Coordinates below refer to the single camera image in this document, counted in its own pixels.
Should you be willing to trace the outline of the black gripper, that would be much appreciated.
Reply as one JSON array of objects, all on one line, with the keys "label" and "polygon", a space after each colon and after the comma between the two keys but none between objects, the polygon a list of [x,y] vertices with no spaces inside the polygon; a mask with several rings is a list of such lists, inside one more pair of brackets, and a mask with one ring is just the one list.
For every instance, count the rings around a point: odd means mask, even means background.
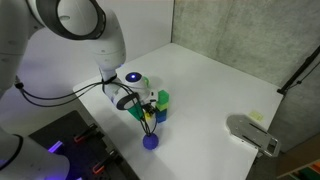
[{"label": "black gripper", "polygon": [[156,112],[156,100],[151,99],[142,102],[142,108],[145,112],[153,115]]}]

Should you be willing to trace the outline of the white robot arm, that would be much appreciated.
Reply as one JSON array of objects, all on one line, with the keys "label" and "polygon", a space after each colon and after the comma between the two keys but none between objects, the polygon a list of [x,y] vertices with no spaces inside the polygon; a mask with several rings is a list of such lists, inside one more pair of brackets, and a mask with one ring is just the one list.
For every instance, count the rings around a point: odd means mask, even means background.
[{"label": "white robot arm", "polygon": [[[143,78],[122,82],[126,59],[116,13],[97,0],[0,0],[0,91],[15,83],[28,42],[46,28],[56,36],[87,44],[101,73],[103,93],[119,110],[157,99]],[[1,180],[66,180],[70,161],[30,138],[0,129]]]}]

